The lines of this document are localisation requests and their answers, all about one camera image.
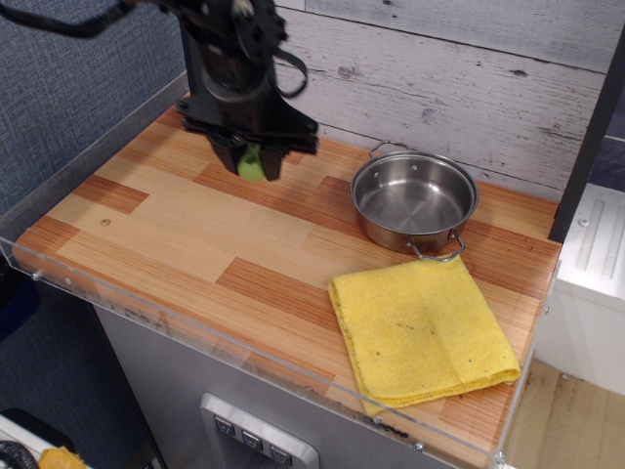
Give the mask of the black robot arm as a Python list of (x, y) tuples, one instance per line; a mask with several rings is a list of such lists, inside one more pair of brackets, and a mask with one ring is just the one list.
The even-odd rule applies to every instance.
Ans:
[(272, 1), (162, 1), (181, 27), (189, 95), (177, 109), (231, 173), (279, 178), (292, 151), (314, 154), (317, 123), (289, 105), (307, 87), (302, 60), (284, 51)]

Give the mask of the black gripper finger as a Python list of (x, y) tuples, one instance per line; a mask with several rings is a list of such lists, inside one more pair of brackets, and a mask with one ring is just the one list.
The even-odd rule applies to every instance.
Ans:
[(213, 152), (219, 157), (224, 167), (232, 174), (237, 174), (237, 165), (245, 153), (245, 142), (233, 137), (210, 133), (208, 140)]
[(260, 158), (268, 181), (275, 181), (280, 177), (284, 151), (280, 147), (263, 146), (260, 149)]

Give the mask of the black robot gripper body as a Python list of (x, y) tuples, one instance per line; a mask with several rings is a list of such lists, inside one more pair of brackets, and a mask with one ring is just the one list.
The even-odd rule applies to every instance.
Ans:
[(317, 123), (296, 110), (264, 79), (254, 90), (241, 93), (208, 78), (178, 103), (186, 126), (204, 134), (233, 136), (245, 146), (280, 147), (315, 154)]

